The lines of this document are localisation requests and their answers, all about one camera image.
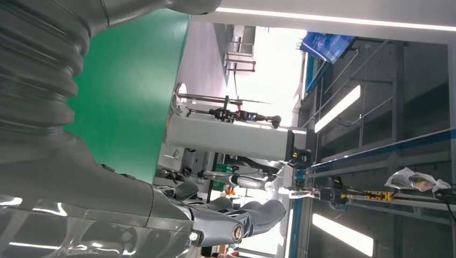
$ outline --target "green wall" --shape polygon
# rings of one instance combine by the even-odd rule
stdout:
[[[152,183],[189,19],[159,10],[92,40],[67,129],[98,163]]]

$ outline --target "metal bolt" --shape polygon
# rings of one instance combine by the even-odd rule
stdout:
[[[233,229],[233,234],[232,234],[233,240],[236,242],[239,241],[242,238],[243,233],[244,233],[243,226],[241,224],[236,225]]]
[[[198,234],[192,232],[190,236],[188,236],[188,239],[190,239],[191,241],[195,241],[196,239],[198,239]]]

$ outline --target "gray robot arm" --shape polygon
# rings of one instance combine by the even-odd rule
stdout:
[[[247,189],[259,189],[264,191],[274,191],[275,185],[271,181],[263,181],[258,178],[244,176],[242,174],[228,174],[216,171],[203,171],[199,175],[214,181],[224,182],[232,187],[242,187]]]
[[[196,234],[193,245],[199,247],[239,243],[242,238],[269,231],[286,214],[283,204],[278,200],[269,200],[264,205],[252,205],[250,209],[241,208],[236,211],[213,211],[183,203],[174,204],[188,209]]]
[[[58,202],[58,208],[64,204],[98,211],[82,213],[85,217],[80,221],[88,224],[98,219],[131,227],[130,218],[140,218],[134,225],[140,232],[152,226],[163,229],[163,234],[147,233],[153,241],[142,240],[148,242],[145,248],[157,242],[157,236],[170,239],[171,230],[163,227],[172,223],[192,220],[193,233],[197,234],[195,243],[202,246],[239,241],[241,237],[262,232],[265,225],[268,228],[268,221],[274,224],[283,217],[284,211],[272,218],[258,210],[222,214],[170,202],[156,187],[112,173],[97,164],[83,140],[64,130],[74,119],[73,111],[66,104],[77,94],[73,77],[82,72],[83,57],[92,37],[160,8],[194,15],[212,12],[219,4],[220,0],[0,1],[3,46],[0,47],[0,190],[1,194],[24,200],[16,211],[35,209],[30,213],[35,215],[44,210],[34,208],[37,202],[47,199]],[[279,204],[274,206],[279,211],[283,209]],[[50,216],[59,216],[63,222],[74,219],[70,213],[63,216],[60,210]],[[46,233],[53,228],[55,225],[48,227]],[[61,228],[66,230],[67,224],[62,223]],[[86,234],[79,227],[73,228]],[[97,229],[94,232],[94,240],[106,236],[98,235]],[[185,237],[189,233],[186,229],[178,232]],[[172,239],[185,244],[188,238]],[[167,244],[154,245],[151,252],[168,248]],[[97,246],[101,244],[92,247],[101,252]],[[49,252],[66,248],[63,245],[51,247]],[[171,246],[171,249],[179,249],[179,246]]]

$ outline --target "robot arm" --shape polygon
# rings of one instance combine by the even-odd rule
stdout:
[[[189,219],[194,222],[193,230],[197,234],[193,245],[198,247],[239,243],[242,238],[269,231],[286,214],[283,204],[278,200],[236,211],[213,211],[178,202],[174,202],[174,205],[189,211]]]
[[[280,122],[282,121],[282,118],[280,116],[273,116],[273,117],[266,117],[263,115],[260,115],[258,113],[253,113],[253,112],[247,112],[244,110],[240,110],[237,112],[231,112],[230,110],[226,110],[223,108],[218,108],[218,109],[210,109],[208,114],[213,115],[217,119],[232,119],[232,120],[237,120],[237,121],[253,121],[253,122],[258,122],[258,121],[267,121],[272,124],[273,128],[279,128]]]
[[[232,187],[242,187],[247,189],[259,189],[264,191],[274,191],[275,185],[272,182],[274,178],[268,178],[268,180],[260,180],[258,178],[252,178],[249,176],[244,176],[240,174],[228,174],[221,173],[216,171],[202,171],[198,173],[200,178],[209,178],[214,181],[220,181],[225,184],[228,184]]]

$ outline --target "fluorescent light panel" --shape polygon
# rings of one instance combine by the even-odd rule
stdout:
[[[373,238],[315,213],[312,215],[312,224],[367,256],[373,256]]]
[[[456,32],[456,27],[452,27],[452,26],[415,24],[415,23],[397,23],[395,21],[388,22],[388,21],[383,21],[383,20],[354,19],[354,18],[343,18],[343,17],[332,17],[332,16],[321,16],[321,15],[304,15],[301,13],[270,12],[270,11],[235,9],[235,8],[217,8],[216,11],[217,12],[239,13],[239,14],[244,14],[244,15],[261,15],[261,16],[271,16],[271,17],[295,18],[295,19],[302,19],[302,20],[320,20],[323,22],[332,21],[332,22],[336,22],[336,23],[348,23],[348,24],[360,24],[360,25],[372,25],[372,26],[384,26],[384,27],[398,27],[398,28],[417,28],[417,29],[421,29],[421,30]]]
[[[320,131],[332,119],[347,109],[361,96],[361,86],[358,85],[347,96],[345,96],[336,106],[334,106],[322,119],[315,124],[315,132]]]

